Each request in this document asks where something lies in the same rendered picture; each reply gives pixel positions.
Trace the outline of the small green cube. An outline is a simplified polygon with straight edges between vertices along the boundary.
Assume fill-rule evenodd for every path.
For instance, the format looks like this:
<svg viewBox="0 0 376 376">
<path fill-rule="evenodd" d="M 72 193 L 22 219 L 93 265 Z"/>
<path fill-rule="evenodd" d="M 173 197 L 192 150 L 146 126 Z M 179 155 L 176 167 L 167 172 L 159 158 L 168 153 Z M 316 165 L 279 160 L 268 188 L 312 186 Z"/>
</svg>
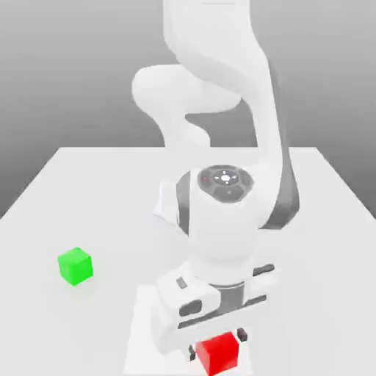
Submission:
<svg viewBox="0 0 376 376">
<path fill-rule="evenodd" d="M 71 286 L 93 277 L 91 256 L 80 247 L 75 247 L 57 257 L 59 273 Z"/>
</svg>

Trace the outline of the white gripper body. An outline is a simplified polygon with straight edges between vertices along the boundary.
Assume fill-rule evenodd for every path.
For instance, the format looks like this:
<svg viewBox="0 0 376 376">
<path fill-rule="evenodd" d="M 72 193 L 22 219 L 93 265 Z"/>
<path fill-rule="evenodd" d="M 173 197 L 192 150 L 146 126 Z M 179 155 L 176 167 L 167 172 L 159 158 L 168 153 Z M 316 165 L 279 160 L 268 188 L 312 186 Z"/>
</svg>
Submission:
<svg viewBox="0 0 376 376">
<path fill-rule="evenodd" d="M 274 271 L 250 271 L 231 283 L 211 283 L 192 271 L 171 271 L 155 285 L 151 338 L 157 350 L 186 352 L 189 346 L 250 324 L 253 306 L 267 300 Z"/>
</svg>

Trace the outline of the small red cube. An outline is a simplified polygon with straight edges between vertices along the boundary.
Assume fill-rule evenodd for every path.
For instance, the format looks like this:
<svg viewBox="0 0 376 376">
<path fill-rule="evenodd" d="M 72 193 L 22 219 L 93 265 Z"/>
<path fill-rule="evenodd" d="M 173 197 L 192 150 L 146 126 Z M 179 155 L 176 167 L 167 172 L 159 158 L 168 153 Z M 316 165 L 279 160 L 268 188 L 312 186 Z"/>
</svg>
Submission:
<svg viewBox="0 0 376 376">
<path fill-rule="evenodd" d="M 239 343 L 232 332 L 198 342 L 195 352 L 208 376 L 215 376 L 238 365 Z"/>
</svg>

